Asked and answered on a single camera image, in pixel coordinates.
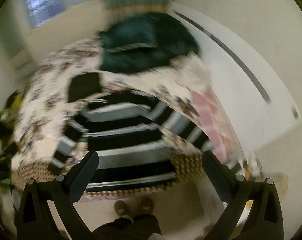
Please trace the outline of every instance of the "bedspread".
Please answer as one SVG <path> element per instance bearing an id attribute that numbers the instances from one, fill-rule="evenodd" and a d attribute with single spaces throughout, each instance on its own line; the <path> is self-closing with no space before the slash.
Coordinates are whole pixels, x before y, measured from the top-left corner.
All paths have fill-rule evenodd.
<path id="1" fill-rule="evenodd" d="M 29 178 L 38 182 L 52 180 L 48 164 L 53 156 L 66 122 L 88 100 L 108 93 L 134 88 L 148 92 L 184 114 L 206 132 L 214 146 L 214 154 L 222 162 L 239 147 L 236 136 L 222 107 L 210 87 L 210 73 L 193 54 L 172 61 L 172 66 L 147 72 L 124 75 L 99 71 L 102 48 L 99 38 L 79 41 L 49 54 L 32 77 L 25 94 L 14 140 L 19 152 L 12 158 L 12 182 L 23 190 Z M 102 93 L 67 103 L 72 78 L 87 72 L 101 72 Z M 116 190 L 84 192 L 82 200 L 114 199 L 126 195 L 165 190 L 175 183 L 197 180 L 204 171 L 201 153 L 191 144 L 163 130 L 163 139 L 175 149 L 171 162 L 176 168 L 176 181 L 167 185 Z M 83 158 L 87 145 L 80 142 L 67 161 L 64 174 Z"/>

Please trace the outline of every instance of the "black cloth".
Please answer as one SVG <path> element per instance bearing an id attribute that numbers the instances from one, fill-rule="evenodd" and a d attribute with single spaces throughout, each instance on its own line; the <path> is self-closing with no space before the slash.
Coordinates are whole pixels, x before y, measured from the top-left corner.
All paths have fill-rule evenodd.
<path id="1" fill-rule="evenodd" d="M 75 76 L 69 86 L 68 102 L 74 102 L 86 98 L 95 93 L 101 93 L 99 73 L 85 73 Z"/>
<path id="2" fill-rule="evenodd" d="M 103 240 L 148 240 L 154 233 L 161 235 L 161 230 L 154 215 L 141 214 L 133 222 L 128 218 L 118 218 L 92 233 L 96 239 Z"/>

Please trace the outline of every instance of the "black square object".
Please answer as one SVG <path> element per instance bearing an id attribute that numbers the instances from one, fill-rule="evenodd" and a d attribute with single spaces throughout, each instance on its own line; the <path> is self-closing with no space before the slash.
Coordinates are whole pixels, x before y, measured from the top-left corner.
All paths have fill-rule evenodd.
<path id="1" fill-rule="evenodd" d="M 99 73 L 85 73 L 75 76 L 69 86 L 68 102 L 86 98 L 95 93 L 101 93 Z"/>

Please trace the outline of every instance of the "striped sweater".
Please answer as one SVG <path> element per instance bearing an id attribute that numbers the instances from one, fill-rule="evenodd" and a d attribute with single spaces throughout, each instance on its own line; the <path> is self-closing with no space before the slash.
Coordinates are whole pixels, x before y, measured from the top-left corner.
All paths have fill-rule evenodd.
<path id="1" fill-rule="evenodd" d="M 68 123 L 49 171 L 60 174 L 77 142 L 99 155 L 99 166 L 87 191 L 124 190 L 175 180 L 172 148 L 162 140 L 160 127 L 205 151 L 211 143 L 200 127 L 158 98 L 126 90 L 88 103 Z"/>

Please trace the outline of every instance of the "silver screw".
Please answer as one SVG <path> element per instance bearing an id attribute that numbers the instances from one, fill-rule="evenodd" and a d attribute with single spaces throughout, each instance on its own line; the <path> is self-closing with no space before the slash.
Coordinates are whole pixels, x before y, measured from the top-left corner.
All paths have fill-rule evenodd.
<path id="1" fill-rule="evenodd" d="M 238 181 L 244 181 L 245 180 L 245 178 L 242 175 L 236 175 L 236 179 Z"/>
<path id="2" fill-rule="evenodd" d="M 270 178 L 267 178 L 267 179 L 266 179 L 266 182 L 267 182 L 268 184 L 270 184 L 270 185 L 272 185 L 272 184 L 273 184 L 273 180 L 272 180 L 272 179 L 270 179 Z"/>
<path id="3" fill-rule="evenodd" d="M 28 179 L 27 184 L 31 185 L 32 183 L 34 183 L 34 179 Z"/>
<path id="4" fill-rule="evenodd" d="M 64 180 L 64 176 L 63 175 L 58 175 L 56 177 L 56 181 L 63 181 Z"/>

